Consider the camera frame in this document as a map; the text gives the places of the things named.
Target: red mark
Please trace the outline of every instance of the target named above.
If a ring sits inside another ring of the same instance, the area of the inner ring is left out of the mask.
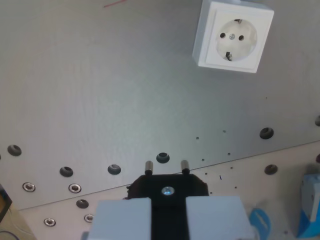
[[[107,8],[107,7],[110,7],[110,6],[125,2],[125,1],[127,1],[127,0],[119,0],[119,1],[116,1],[114,3],[110,3],[110,4],[105,5],[104,8]]]

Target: silver screw head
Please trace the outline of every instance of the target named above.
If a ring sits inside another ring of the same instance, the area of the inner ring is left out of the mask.
[[[46,218],[43,222],[48,227],[53,227],[54,225],[56,225],[56,221],[52,218]]]
[[[34,184],[32,184],[31,182],[25,182],[22,185],[23,190],[25,190],[26,192],[32,193],[36,190],[36,186]]]
[[[79,184],[70,184],[69,186],[69,191],[72,192],[73,194],[77,194],[81,192],[81,187]]]
[[[87,222],[87,223],[92,223],[92,221],[94,220],[94,215],[92,214],[87,214],[84,216],[84,220]]]
[[[175,193],[175,189],[172,186],[165,186],[161,192],[163,195],[170,196]]]

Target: cable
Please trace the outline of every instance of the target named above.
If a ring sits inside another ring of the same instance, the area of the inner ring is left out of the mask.
[[[30,235],[30,236],[34,236],[31,232],[28,232],[28,231],[22,229],[21,227],[17,226],[17,225],[14,223],[13,219],[12,219],[12,215],[13,215],[13,214],[12,214],[11,208],[9,208],[9,217],[10,217],[10,220],[11,220],[12,225],[13,225],[17,230],[19,230],[20,232],[22,232],[22,233],[24,233],[24,234],[28,234],[28,235]]]
[[[1,230],[1,231],[0,231],[0,234],[9,234],[9,235],[11,235],[12,237],[14,237],[15,240],[20,240],[20,238],[18,238],[16,235],[14,235],[14,234],[13,234],[12,232],[10,232],[10,231]]]

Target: power socket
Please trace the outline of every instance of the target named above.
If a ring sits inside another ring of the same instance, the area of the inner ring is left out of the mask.
[[[203,0],[192,56],[200,67],[256,73],[274,11],[241,0]]]

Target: gray metal panel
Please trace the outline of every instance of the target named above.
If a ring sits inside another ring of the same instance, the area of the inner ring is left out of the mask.
[[[0,28],[0,183],[18,209],[130,184],[147,160],[176,173],[183,159],[195,169],[320,140],[319,1],[264,2],[275,15],[256,74],[195,64],[200,0],[48,2],[19,24],[9,8]]]

